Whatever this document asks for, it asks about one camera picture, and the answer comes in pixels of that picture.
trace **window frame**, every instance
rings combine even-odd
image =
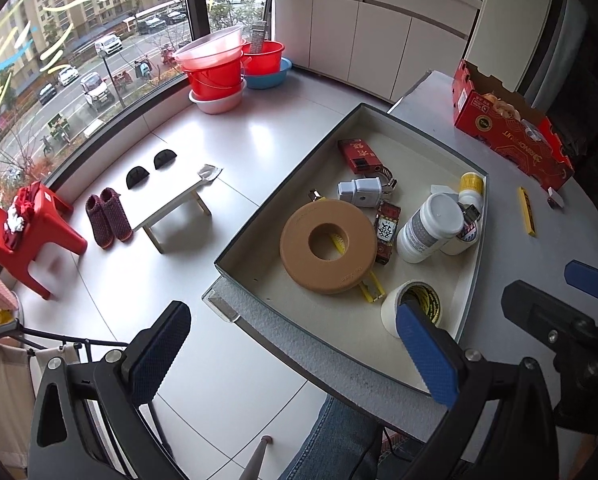
[[[0,10],[8,0],[0,0]],[[205,0],[185,0],[188,7],[188,23],[193,39],[210,34],[207,7]],[[114,136],[121,134],[126,126],[135,122],[147,111],[159,105],[162,101],[188,86],[185,74],[177,75],[162,84],[138,101],[124,108],[114,118],[104,124],[95,135],[87,139],[74,151],[50,176],[44,184],[53,191],[57,191],[77,170],[96,152],[102,149]]]

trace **red cloth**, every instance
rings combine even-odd
[[[18,190],[13,204],[16,208],[16,214],[21,216],[24,220],[24,230],[11,232],[10,229],[3,231],[3,243],[11,251],[14,251],[18,246],[23,233],[26,230],[26,226],[32,221],[34,217],[34,197],[39,191],[40,182],[33,182],[29,186],[22,187]]]

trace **red cigarette box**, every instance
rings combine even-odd
[[[546,142],[530,137],[520,121],[503,118],[483,97],[487,93],[514,106],[521,119],[533,124]],[[453,81],[453,117],[458,129],[511,160],[545,190],[559,189],[573,174],[550,120],[528,106],[520,94],[506,90],[501,81],[492,75],[486,77],[465,59],[459,62]]]
[[[379,173],[383,164],[365,140],[343,139],[337,145],[354,174]]]

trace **plastic basin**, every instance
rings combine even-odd
[[[285,46],[278,41],[264,41],[260,54],[250,54],[250,43],[242,47],[243,58],[241,62],[246,75],[266,75],[279,72],[281,67],[281,53]]]
[[[195,96],[194,92],[192,92],[191,90],[188,94],[188,98],[193,103],[195,103],[204,114],[223,114],[224,112],[232,110],[233,108],[237,107],[237,105],[239,105],[239,103],[241,102],[241,98],[243,97],[244,88],[246,88],[245,81],[241,83],[241,87],[239,88],[239,91],[237,91],[236,93],[228,97],[224,97],[223,99],[215,99],[212,101],[198,99],[197,96]]]
[[[174,58],[188,72],[239,59],[245,43],[241,38],[242,28],[242,25],[234,25],[194,40],[176,51]]]
[[[288,70],[292,67],[292,65],[292,62],[289,59],[282,57],[281,69],[279,72],[266,75],[247,75],[246,83],[248,88],[263,90],[281,85],[281,83],[285,81],[285,76],[288,74]]]
[[[241,88],[241,60],[239,58],[219,66],[186,72],[194,94],[201,100],[212,101],[234,94]]]

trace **street lamp pole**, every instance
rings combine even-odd
[[[119,102],[121,103],[122,107],[125,108],[125,103],[124,103],[124,100],[121,99],[121,94],[119,93],[119,88],[116,87],[116,85],[114,84],[114,79],[112,79],[112,74],[110,73],[110,67],[108,66],[108,61],[106,60],[106,51],[101,49],[99,51],[99,57],[101,59],[103,59],[103,64],[106,65],[106,71],[108,72],[108,75],[110,76],[110,84],[114,88],[114,92],[116,92],[116,96],[119,97]]]

